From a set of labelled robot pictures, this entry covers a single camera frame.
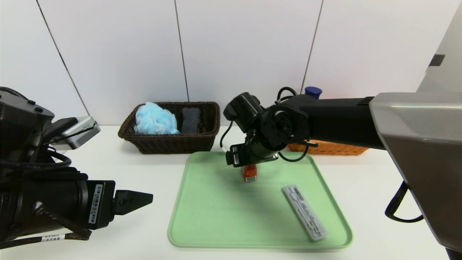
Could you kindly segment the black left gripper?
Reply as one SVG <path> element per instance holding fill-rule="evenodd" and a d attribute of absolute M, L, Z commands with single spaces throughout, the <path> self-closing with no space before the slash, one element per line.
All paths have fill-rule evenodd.
<path fill-rule="evenodd" d="M 51 217 L 35 214 L 36 202 L 79 227 L 95 230 L 108 226 L 114 215 L 129 214 L 153 201 L 153 194 L 140 191 L 117 190 L 114 195 L 114 187 L 114 181 L 34 179 L 23 193 L 22 236 L 64 229 Z"/>

